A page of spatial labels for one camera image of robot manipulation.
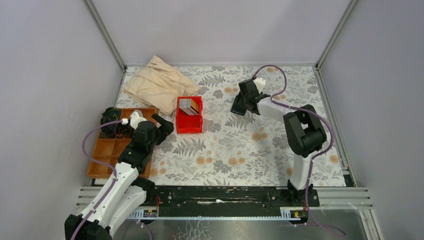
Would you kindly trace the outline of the stack of credit cards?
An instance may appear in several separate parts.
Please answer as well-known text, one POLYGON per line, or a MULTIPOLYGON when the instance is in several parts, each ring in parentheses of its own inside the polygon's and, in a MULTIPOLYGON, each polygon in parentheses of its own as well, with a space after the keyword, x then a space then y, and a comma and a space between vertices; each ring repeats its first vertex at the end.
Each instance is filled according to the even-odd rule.
POLYGON ((199 105, 192 98, 180 98, 178 107, 188 116, 198 116, 200 113, 199 105))

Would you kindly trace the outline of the black leather card holder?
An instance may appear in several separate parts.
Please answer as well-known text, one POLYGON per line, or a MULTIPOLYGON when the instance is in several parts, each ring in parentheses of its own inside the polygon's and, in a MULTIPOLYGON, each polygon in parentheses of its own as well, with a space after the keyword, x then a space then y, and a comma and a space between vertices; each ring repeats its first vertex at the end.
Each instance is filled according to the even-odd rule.
POLYGON ((247 109, 244 107, 244 105, 240 102, 240 100, 235 99, 231 110, 232 113, 240 116, 244 116, 247 112, 247 109))

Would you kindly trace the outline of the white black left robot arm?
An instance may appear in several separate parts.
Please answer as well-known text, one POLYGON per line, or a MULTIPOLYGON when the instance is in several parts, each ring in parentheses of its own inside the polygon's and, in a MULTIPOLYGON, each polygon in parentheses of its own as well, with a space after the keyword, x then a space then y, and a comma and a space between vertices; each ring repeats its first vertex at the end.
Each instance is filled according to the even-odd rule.
POLYGON ((100 125, 129 125, 133 137, 118 157, 115 166, 106 163, 112 174, 88 206, 79 215, 70 214, 64 223, 67 240, 111 240, 116 230, 139 205, 155 200, 155 184, 140 174, 150 162, 153 151, 173 131, 174 124, 154 113, 153 121, 135 110, 130 118, 100 125))

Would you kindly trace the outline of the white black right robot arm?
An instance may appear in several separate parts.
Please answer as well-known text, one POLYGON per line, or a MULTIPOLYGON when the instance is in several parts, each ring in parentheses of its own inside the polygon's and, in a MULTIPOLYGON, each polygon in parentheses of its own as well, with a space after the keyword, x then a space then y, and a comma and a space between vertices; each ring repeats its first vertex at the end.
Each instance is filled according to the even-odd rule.
POLYGON ((283 123, 286 142, 294 153, 293 172, 287 183, 286 198, 291 205, 299 206, 312 189, 308 175, 311 163, 309 156, 322 149, 327 134, 321 122, 322 117, 312 105, 294 107, 277 102, 262 92, 265 83, 261 77, 239 82, 239 92, 231 112, 241 116, 251 112, 283 123))

